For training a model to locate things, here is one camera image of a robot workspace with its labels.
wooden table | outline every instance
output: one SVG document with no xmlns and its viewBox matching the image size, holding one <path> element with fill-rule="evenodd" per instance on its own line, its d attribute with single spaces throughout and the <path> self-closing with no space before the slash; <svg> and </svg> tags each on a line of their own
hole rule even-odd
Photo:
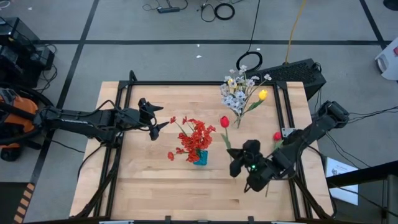
<svg viewBox="0 0 398 224">
<path fill-rule="evenodd" d="M 311 123 L 311 117 L 303 85 L 287 85 L 296 128 L 305 128 Z M 118 82 L 104 82 L 98 105 L 105 100 L 114 100 L 117 87 Z M 261 89 L 268 89 L 267 100 L 245 114 L 241 127 L 229 128 L 228 134 L 232 147 L 241 147 L 247 139 L 258 139 L 261 142 L 261 152 L 268 155 L 273 150 L 272 135 L 279 130 L 279 123 L 272 87 L 264 86 L 259 88 Z M 233 114 L 221 104 L 218 86 L 133 86 L 131 107 L 137 108 L 137 102 L 142 97 L 154 105 L 164 107 L 162 111 L 156 112 L 158 123 L 169 121 L 172 116 L 176 116 L 181 123 L 182 118 L 187 116 L 213 125 L 217 133 L 212 134 L 208 164 L 200 167 L 185 162 L 184 156 L 176 156 L 173 162 L 167 159 L 167 152 L 180 146 L 177 139 L 180 130 L 175 124 L 162 129 L 156 141 L 151 141 L 148 133 L 142 131 L 126 132 L 112 219 L 164 220 L 166 215 L 171 215 L 173 220 L 245 221 L 248 216 L 253 216 L 256 221 L 294 220 L 287 181 L 271 181 L 262 192 L 249 191 L 244 194 L 247 172 L 242 171 L 235 179 L 229 176 L 230 157 L 220 135 L 224 130 L 219 120 L 224 115 L 233 119 Z M 280 100 L 284 110 L 282 92 Z M 251 101 L 257 101 L 256 93 Z M 85 157 L 98 146 L 96 140 L 89 139 Z M 97 152 L 82 168 L 70 215 L 77 214 L 98 188 L 104 152 L 105 150 Z M 323 209 L 332 214 L 333 208 L 319 156 L 306 150 L 302 160 L 309 191 Z M 298 188 L 297 193 L 303 217 L 304 206 Z M 105 203 L 106 200 L 103 199 L 101 214 L 104 214 Z"/>
</svg>

black metal frame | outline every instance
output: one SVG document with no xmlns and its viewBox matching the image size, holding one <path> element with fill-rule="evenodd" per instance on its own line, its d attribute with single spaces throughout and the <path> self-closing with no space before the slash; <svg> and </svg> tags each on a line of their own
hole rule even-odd
<svg viewBox="0 0 398 224">
<path fill-rule="evenodd" d="M 135 75 L 133 73 L 130 73 L 129 81 L 120 81 L 119 82 L 115 104 L 117 106 L 120 105 L 123 90 L 126 88 L 127 93 L 126 93 L 126 100 L 124 102 L 124 107 L 125 108 L 129 107 L 129 102 L 131 99 L 131 92 L 132 92 L 133 85 L 222 85 L 223 83 L 224 82 L 219 82 L 219 81 L 210 81 L 210 82 L 207 82 L 207 81 L 192 81 L 192 82 L 191 81 L 187 81 L 187 82 L 186 81 L 137 81 L 137 78 L 135 77 Z M 283 94 L 284 94 L 284 101 L 285 101 L 285 105 L 286 105 L 289 126 L 290 126 L 290 128 L 294 128 L 294 119 L 293 119 L 292 109 L 290 106 L 289 92 L 287 91 L 286 82 L 269 82 L 269 83 L 266 83 L 265 85 L 273 87 L 280 131 L 282 131 L 282 128 L 285 127 L 285 123 L 284 123 L 284 118 L 283 118 L 283 113 L 282 113 L 282 106 L 280 103 L 279 87 L 281 87 Z M 116 181 L 118 178 L 119 161 L 120 161 L 120 157 L 121 157 L 121 150 L 123 147 L 123 135 L 115 138 L 114 146 L 116 146 L 114 148 L 116 150 L 116 155 L 115 155 L 115 159 L 114 159 L 114 165 L 116 165 L 116 170 L 114 171 L 113 178 L 110 181 L 108 201 L 106 203 L 106 213 L 105 213 L 105 216 L 103 217 L 103 218 L 107 218 L 107 219 L 111 216 L 112 207 L 113 207 L 114 193 L 116 190 Z M 109 168 L 109 162 L 110 162 L 110 158 L 111 158 L 112 149 L 113 149 L 112 147 L 106 148 L 104 162 L 103 162 L 103 168 L 101 171 L 101 178 L 99 181 L 100 186 L 106 184 L 106 178 L 108 177 L 108 175 L 110 175 L 108 173 L 108 168 Z M 305 185 L 305 177 L 303 174 L 303 167 L 302 167 L 301 160 L 300 160 L 300 164 L 297 164 L 297 169 L 298 169 L 298 176 L 300 177 L 300 180 Z M 289 180 L 289 187 L 290 187 L 290 193 L 291 193 L 291 197 L 292 197 L 294 217 L 296 220 L 298 220 L 299 218 L 301 218 L 300 209 L 299 209 L 300 205 L 298 203 L 295 182 L 293 179 Z M 312 218 L 310 205 L 305 198 L 303 198 L 303 199 L 305 202 L 305 212 L 307 215 L 306 218 Z M 100 197 L 98 199 L 98 201 L 94 207 L 94 213 L 93 213 L 94 217 L 100 217 L 101 203 L 102 203 L 102 197 Z M 167 217 L 165 217 L 164 222 L 170 223 L 170 220 L 171 220 L 171 217 L 167 216 Z M 162 221 L 139 220 L 139 221 L 135 221 L 135 222 L 151 223 L 151 222 L 162 222 Z M 249 223 L 270 223 L 270 222 L 255 222 L 253 217 L 248 217 L 248 222 Z M 247 223 L 247 222 L 212 222 L 212 223 Z"/>
</svg>

flower bouquet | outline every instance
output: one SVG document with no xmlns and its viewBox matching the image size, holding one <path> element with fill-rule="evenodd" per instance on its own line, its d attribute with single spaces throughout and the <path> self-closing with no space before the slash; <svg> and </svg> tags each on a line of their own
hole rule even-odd
<svg viewBox="0 0 398 224">
<path fill-rule="evenodd" d="M 178 134 L 178 138 L 181 139 L 181 145 L 183 148 L 176 147 L 175 153 L 169 152 L 167 157 L 173 161 L 174 156 L 177 154 L 187 154 L 186 161 L 192 162 L 195 165 L 204 166 L 207 164 L 207 154 L 205 150 L 209 147 L 213 138 L 210 133 L 216 131 L 216 129 L 210 125 L 206 128 L 204 122 L 195 119 L 187 119 L 185 117 L 182 119 L 182 125 L 187 124 L 188 127 L 193 131 L 188 135 L 184 129 L 176 123 L 176 118 L 172 117 L 170 119 L 170 124 L 175 123 L 181 129 L 181 133 Z"/>
<path fill-rule="evenodd" d="M 238 76 L 235 76 L 236 71 L 231 69 L 229 72 L 232 76 L 225 76 L 224 84 L 220 86 L 222 98 L 222 104 L 226 105 L 231 109 L 236 115 L 236 120 L 234 122 L 238 124 L 238 128 L 241 125 L 241 120 L 245 113 L 258 107 L 268 95 L 267 90 L 261 90 L 259 93 L 259 100 L 252 103 L 247 109 L 247 103 L 251 95 L 266 81 L 272 78 L 267 74 L 264 76 L 265 80 L 260 83 L 257 87 L 254 87 L 255 80 L 260 78 L 257 76 L 252 76 L 251 78 L 246 78 L 247 66 L 242 65 L 238 72 Z"/>
</svg>

